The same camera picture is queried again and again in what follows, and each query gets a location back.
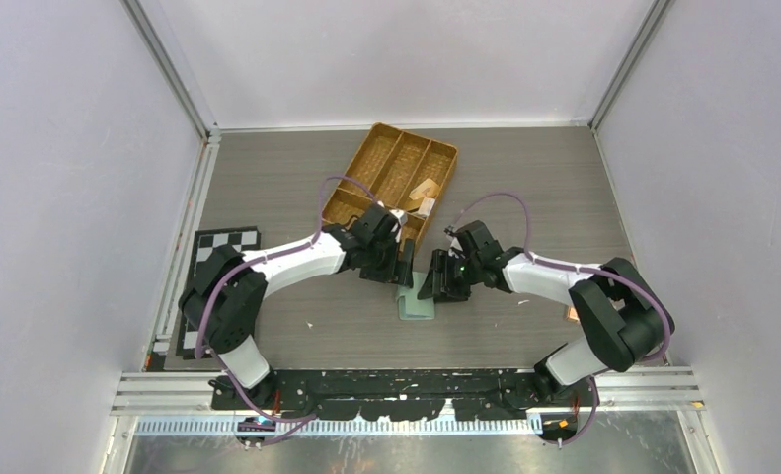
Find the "green card holder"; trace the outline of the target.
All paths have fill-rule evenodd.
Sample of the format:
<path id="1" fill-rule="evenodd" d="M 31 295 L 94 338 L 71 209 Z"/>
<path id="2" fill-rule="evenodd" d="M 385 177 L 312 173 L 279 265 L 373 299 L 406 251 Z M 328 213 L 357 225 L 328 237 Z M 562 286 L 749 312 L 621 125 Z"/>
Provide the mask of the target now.
<path id="1" fill-rule="evenodd" d="M 398 286 L 396 302 L 398 317 L 402 321 L 429 321 L 435 318 L 433 299 L 418 299 L 419 290 L 423 287 L 426 274 L 413 272 L 413 286 Z"/>

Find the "stack of cards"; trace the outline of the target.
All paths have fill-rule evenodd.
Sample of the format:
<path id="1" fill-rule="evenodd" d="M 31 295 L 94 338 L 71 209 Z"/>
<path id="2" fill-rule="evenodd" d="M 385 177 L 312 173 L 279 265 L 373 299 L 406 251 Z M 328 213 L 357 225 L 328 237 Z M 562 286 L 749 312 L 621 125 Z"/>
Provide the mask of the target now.
<path id="1" fill-rule="evenodd" d="M 411 215 L 426 219 L 430 216 L 435 204 L 436 199 L 434 197 L 421 197 L 409 202 L 406 211 Z"/>

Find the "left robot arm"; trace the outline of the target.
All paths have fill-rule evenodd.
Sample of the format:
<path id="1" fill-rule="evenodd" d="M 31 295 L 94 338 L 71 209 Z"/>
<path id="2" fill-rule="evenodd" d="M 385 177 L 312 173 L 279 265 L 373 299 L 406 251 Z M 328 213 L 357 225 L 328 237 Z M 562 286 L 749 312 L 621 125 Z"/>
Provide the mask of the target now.
<path id="1" fill-rule="evenodd" d="M 214 352 L 237 382 L 236 395 L 261 409 L 273 399 L 271 367 L 255 341 L 264 300 L 313 277 L 355 270 L 362 279 L 412 287 L 415 241 L 407 214 L 380 202 L 348 225 L 325 223 L 299 241 L 258 251 L 214 248 L 186 284 L 178 308 L 197 330 L 195 353 Z"/>

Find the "woven wicker divided tray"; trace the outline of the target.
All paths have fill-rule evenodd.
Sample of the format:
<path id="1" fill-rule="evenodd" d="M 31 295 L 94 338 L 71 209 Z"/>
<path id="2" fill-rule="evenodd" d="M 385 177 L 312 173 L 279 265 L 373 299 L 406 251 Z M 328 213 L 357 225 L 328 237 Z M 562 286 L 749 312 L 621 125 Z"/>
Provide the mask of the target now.
<path id="1" fill-rule="evenodd" d="M 429 216 L 411 215 L 404 226 L 402 242 L 413 239 L 418 251 L 453 176 L 457 155 L 457 148 L 451 144 L 377 122 L 359 146 L 345 176 L 369 188 L 391 208 L 402 208 L 400 205 L 410 202 L 410 193 L 427 180 L 439 185 Z M 367 192 L 341 180 L 323 208 L 323 222 L 346 224 L 352 216 L 362 216 L 371 202 Z"/>

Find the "gold VIP card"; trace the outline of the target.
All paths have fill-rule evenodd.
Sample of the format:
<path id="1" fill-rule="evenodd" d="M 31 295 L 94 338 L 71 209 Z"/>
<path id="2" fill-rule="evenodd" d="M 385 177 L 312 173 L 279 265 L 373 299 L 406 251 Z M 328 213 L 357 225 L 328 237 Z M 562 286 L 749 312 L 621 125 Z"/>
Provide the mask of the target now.
<path id="1" fill-rule="evenodd" d="M 437 198 L 441 191 L 441 185 L 432 178 L 426 178 L 417 184 L 408 194 L 410 200 L 422 198 Z"/>

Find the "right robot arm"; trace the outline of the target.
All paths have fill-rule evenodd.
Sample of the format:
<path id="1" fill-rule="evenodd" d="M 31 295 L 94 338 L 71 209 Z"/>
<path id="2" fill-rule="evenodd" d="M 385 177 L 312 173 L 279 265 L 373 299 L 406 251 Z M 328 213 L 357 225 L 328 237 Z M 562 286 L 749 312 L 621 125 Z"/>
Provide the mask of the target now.
<path id="1" fill-rule="evenodd" d="M 462 302 L 481 284 L 540 296 L 576 312 L 582 335 L 533 367 L 530 381 L 544 403 L 560 405 L 576 383 L 606 370 L 625 372 L 666 350 L 672 319 L 630 261 L 577 264 L 505 249 L 481 221 L 446 233 L 451 245 L 433 251 L 420 299 Z"/>

